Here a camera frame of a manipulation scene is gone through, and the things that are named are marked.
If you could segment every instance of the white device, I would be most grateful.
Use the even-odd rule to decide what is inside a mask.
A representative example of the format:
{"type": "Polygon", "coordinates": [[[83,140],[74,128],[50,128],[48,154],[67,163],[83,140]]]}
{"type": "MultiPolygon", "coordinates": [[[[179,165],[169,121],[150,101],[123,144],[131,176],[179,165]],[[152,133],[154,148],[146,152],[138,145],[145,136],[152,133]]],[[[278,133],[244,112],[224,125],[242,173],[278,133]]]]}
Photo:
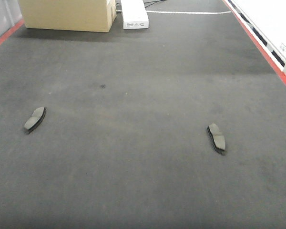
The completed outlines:
{"type": "Polygon", "coordinates": [[[143,0],[121,0],[123,28],[147,29],[149,20],[143,0]]]}

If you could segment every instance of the gray carpet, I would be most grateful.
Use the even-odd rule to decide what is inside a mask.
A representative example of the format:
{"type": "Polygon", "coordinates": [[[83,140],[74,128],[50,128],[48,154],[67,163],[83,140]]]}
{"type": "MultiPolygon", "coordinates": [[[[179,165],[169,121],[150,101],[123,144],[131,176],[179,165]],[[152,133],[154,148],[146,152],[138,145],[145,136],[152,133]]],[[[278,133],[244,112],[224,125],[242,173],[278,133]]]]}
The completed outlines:
{"type": "Polygon", "coordinates": [[[286,229],[286,87],[233,14],[149,19],[124,31],[118,15],[107,34],[22,27],[0,46],[0,229],[286,229]]]}

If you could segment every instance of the white wall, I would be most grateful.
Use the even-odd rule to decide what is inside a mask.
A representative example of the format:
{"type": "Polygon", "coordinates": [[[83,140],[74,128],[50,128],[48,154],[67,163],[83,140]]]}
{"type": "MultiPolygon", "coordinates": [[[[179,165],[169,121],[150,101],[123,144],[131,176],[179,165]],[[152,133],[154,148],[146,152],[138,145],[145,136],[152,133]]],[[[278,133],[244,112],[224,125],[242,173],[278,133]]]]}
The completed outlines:
{"type": "Polygon", "coordinates": [[[0,0],[0,36],[21,18],[17,0],[0,0]]]}
{"type": "Polygon", "coordinates": [[[286,0],[233,0],[286,61],[286,0]]]}

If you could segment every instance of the brake pad friction material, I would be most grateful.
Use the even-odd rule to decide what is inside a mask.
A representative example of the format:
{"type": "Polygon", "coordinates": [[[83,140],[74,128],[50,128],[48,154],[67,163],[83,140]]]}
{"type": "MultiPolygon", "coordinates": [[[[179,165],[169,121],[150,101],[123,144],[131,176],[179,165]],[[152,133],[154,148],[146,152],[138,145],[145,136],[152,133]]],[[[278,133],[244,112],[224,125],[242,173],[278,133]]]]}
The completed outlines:
{"type": "Polygon", "coordinates": [[[213,146],[215,150],[224,155],[225,151],[225,136],[223,133],[219,130],[219,127],[215,124],[212,123],[211,125],[208,126],[208,132],[210,134],[210,137],[212,138],[213,141],[213,146]]]}
{"type": "Polygon", "coordinates": [[[25,131],[29,134],[32,132],[36,127],[40,125],[46,115],[46,107],[39,107],[37,108],[32,116],[28,119],[28,121],[24,124],[25,131]]]}

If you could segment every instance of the cardboard box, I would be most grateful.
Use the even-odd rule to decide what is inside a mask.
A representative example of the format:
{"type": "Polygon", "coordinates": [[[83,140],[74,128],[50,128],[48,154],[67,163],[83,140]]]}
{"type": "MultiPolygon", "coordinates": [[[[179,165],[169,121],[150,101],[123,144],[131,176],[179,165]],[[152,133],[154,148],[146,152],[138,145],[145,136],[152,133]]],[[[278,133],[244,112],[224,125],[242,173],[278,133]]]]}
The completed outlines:
{"type": "Polygon", "coordinates": [[[27,28],[108,32],[115,0],[19,0],[27,28]]]}

